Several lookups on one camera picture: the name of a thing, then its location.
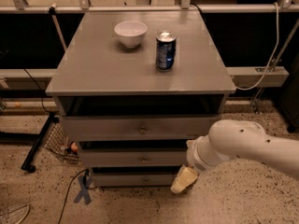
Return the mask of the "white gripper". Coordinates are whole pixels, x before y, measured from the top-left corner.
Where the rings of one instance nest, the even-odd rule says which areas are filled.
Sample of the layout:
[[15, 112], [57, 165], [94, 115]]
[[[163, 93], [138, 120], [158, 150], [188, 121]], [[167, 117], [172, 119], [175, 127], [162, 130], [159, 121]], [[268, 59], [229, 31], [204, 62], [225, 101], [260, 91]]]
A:
[[228, 155], [229, 146], [222, 139], [209, 135], [200, 136], [194, 140], [187, 140], [187, 163], [182, 165], [171, 185], [171, 191], [181, 193], [195, 182], [198, 174], [210, 171], [216, 166], [236, 159], [236, 155]]

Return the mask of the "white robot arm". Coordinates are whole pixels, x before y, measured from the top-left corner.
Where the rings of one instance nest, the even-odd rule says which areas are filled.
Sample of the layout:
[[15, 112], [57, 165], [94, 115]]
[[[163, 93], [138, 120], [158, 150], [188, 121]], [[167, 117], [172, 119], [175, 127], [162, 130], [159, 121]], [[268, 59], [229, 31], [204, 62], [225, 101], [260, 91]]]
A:
[[299, 179], [299, 141], [268, 135], [254, 121], [222, 119], [210, 127], [206, 136], [186, 144], [187, 165], [180, 167], [171, 185], [174, 193], [181, 193], [204, 171], [234, 159], [258, 161]]

